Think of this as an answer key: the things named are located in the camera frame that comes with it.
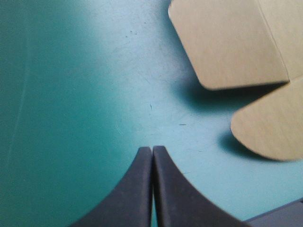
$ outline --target cardboard tab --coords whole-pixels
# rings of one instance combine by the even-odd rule
[[[250,150],[278,160],[303,158],[303,78],[240,109],[234,136]]]
[[[206,88],[289,81],[256,0],[173,0],[169,16]]]

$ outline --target gray object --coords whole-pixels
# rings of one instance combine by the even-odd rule
[[[252,227],[302,227],[303,203],[297,202],[248,220]]]

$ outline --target scratch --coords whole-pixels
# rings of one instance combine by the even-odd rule
[[[143,78],[144,78],[144,80],[146,80],[147,83],[151,84],[151,83],[147,80],[147,78],[145,78],[145,77],[143,77]]]
[[[122,131],[120,130],[119,126],[116,124],[115,125],[116,129],[118,130],[118,132],[120,133],[120,135],[123,135]]]
[[[20,117],[21,117],[23,104],[24,104],[24,100],[25,100],[25,96],[26,96],[27,82],[28,82],[28,78],[29,78],[29,74],[30,74],[29,64],[30,64],[30,61],[31,61],[31,53],[30,53],[30,50],[29,50],[29,47],[28,47],[29,32],[28,32],[28,22],[27,22],[27,13],[26,12],[23,12],[23,17],[24,17],[23,21],[24,21],[24,28],[25,28],[25,36],[26,36],[27,56],[26,56],[26,62],[25,62],[23,87],[22,87],[22,93],[21,93],[21,98],[20,98],[20,103],[19,103],[19,108],[18,108],[18,113],[17,113],[17,119],[16,119],[16,122],[15,122],[13,134],[12,134],[11,139],[10,139],[9,150],[8,150],[8,154],[7,154],[7,158],[6,158],[6,170],[9,169],[9,163],[10,163],[10,159],[11,159],[11,152],[13,150],[13,145],[14,145],[15,138],[16,138],[16,133],[17,133],[18,126],[19,126],[19,123],[20,123]]]

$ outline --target beige cardboard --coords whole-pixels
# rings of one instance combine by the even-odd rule
[[[303,0],[259,0],[289,78],[303,76]]]
[[[234,136],[250,150],[272,159],[303,158],[303,78],[240,109]]]
[[[169,16],[206,88],[289,81],[257,0],[173,0]]]

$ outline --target green cutting mat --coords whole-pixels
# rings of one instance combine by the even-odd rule
[[[303,197],[303,162],[253,155],[229,130],[272,88],[202,88],[168,5],[0,1],[0,226],[72,223],[140,146],[166,145],[199,191],[242,220]]]

